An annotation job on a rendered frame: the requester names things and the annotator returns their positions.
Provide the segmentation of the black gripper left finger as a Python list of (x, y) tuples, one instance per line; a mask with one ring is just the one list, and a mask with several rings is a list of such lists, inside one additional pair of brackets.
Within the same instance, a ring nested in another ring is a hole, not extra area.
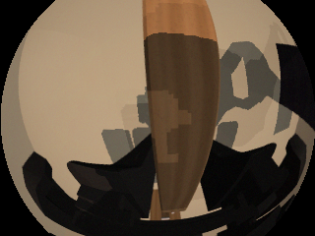
[(67, 168), (80, 185), (123, 194), (141, 217), (149, 217), (157, 174), (153, 133), (114, 164), (90, 164), (74, 160), (67, 162)]

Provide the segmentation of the brown wooden post with slot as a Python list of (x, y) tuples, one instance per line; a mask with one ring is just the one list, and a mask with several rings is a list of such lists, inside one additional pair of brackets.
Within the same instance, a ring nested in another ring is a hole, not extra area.
[(158, 189), (153, 190), (153, 200), (151, 201), (150, 220), (178, 220), (181, 219), (179, 212), (161, 212), (160, 201), (158, 200)]

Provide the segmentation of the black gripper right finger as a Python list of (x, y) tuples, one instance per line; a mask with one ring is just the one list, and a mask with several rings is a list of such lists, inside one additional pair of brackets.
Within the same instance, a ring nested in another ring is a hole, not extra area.
[(269, 143), (257, 149), (239, 152), (213, 139), (209, 160), (205, 165), (204, 176), (201, 177), (201, 188), (208, 211), (221, 207), (221, 201), (235, 188), (240, 178), (252, 166), (273, 156), (277, 143)]

